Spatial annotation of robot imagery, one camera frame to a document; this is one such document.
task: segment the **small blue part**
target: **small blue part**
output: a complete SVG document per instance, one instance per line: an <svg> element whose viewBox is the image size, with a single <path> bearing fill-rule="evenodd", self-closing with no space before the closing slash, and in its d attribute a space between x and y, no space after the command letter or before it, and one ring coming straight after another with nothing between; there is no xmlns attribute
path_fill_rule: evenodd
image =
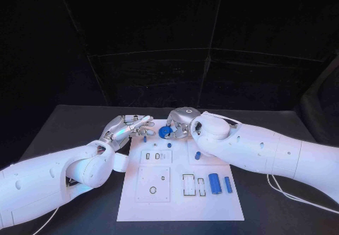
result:
<svg viewBox="0 0 339 235"><path fill-rule="evenodd" d="M228 177L225 177L225 182L226 182L228 193L231 193L232 192L232 187L231 187L231 182L229 182Z"/></svg>
<svg viewBox="0 0 339 235"><path fill-rule="evenodd" d="M200 159L200 155L202 155L202 153L200 152L196 152L196 160L199 160Z"/></svg>
<svg viewBox="0 0 339 235"><path fill-rule="evenodd" d="M222 193L220 190L220 182L219 182L219 176L216 173L212 173L208 175L209 178L209 184L210 184L210 190L212 190L212 194L219 194Z"/></svg>
<svg viewBox="0 0 339 235"><path fill-rule="evenodd" d="M160 129L158 129L158 136L160 138L164 139L164 136L167 134L170 134L173 132L171 128L169 126L163 126Z"/></svg>

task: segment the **black backdrop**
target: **black backdrop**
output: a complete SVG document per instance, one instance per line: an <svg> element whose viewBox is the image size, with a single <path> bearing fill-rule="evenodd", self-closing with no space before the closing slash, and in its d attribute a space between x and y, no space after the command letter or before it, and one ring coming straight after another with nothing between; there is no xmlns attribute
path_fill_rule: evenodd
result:
<svg viewBox="0 0 339 235"><path fill-rule="evenodd" d="M57 104L293 109L339 48L336 1L14 0L0 17L0 166Z"/></svg>

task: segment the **robotic hand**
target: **robotic hand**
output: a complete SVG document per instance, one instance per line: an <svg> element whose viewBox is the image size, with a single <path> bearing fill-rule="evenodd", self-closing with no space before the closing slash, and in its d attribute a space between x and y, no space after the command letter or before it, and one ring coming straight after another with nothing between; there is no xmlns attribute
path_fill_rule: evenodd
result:
<svg viewBox="0 0 339 235"><path fill-rule="evenodd" d="M150 116L118 116L88 145L32 158L0 171L0 229L20 224L99 187L111 170L124 172L125 155L115 151L130 136L151 136ZM78 183L70 185L66 177Z"/></svg>
<svg viewBox="0 0 339 235"><path fill-rule="evenodd" d="M295 140L187 107L170 112L167 127L171 121L176 131L164 138L192 136L206 157L218 157L252 172L288 177L339 203L339 148Z"/></svg>

